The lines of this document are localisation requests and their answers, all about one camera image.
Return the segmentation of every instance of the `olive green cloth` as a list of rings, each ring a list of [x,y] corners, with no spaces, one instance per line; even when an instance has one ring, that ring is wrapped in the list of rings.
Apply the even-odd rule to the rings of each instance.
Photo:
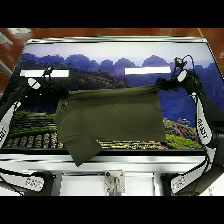
[[[102,151],[97,140],[166,142],[154,86],[70,93],[58,103],[56,124],[77,166]]]

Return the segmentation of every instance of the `wooden floor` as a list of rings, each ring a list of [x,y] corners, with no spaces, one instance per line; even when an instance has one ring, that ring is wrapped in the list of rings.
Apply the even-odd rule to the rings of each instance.
[[[13,45],[0,43],[0,60],[11,70],[27,40],[49,37],[75,36],[195,36],[206,37],[216,57],[219,68],[224,74],[224,28],[30,28],[30,33],[13,34],[8,28],[0,28]],[[0,71],[0,92],[8,83],[8,77]]]

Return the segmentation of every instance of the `folded garment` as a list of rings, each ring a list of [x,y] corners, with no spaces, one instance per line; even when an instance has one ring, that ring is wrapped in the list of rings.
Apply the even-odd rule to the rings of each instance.
[[[70,93],[58,103],[56,124],[77,166],[102,151],[97,140],[166,142],[155,86]]]

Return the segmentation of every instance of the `landscape picture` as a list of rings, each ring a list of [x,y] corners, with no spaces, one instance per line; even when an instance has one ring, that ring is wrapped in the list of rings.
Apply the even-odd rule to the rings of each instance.
[[[156,79],[169,79],[174,69],[174,58],[191,55],[195,71],[209,99],[224,111],[224,85],[219,69],[206,43],[60,43],[29,44],[24,48],[14,70],[10,92],[24,79],[21,69],[43,70],[46,64],[54,69],[69,70],[69,77],[52,78],[57,87],[69,91],[134,88],[154,85]],[[186,59],[186,68],[192,62]],[[125,68],[169,66],[171,73],[125,75]],[[196,106],[185,89],[160,91],[160,103],[166,130],[166,143],[111,141],[100,142],[105,149],[199,149],[196,133]],[[58,99],[27,96],[15,112],[5,148],[64,148],[58,141],[55,111]]]

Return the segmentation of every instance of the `sky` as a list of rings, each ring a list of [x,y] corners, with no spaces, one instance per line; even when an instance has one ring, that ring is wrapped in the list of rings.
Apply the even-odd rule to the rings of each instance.
[[[175,57],[183,58],[190,54],[196,64],[207,67],[213,57],[206,43],[170,43],[170,42],[104,42],[104,43],[55,43],[55,44],[29,44],[23,53],[31,53],[38,57],[59,54],[64,59],[69,55],[83,54],[90,60],[101,63],[110,59],[114,63],[120,58],[127,58],[137,66],[143,61],[157,55],[168,63]]]

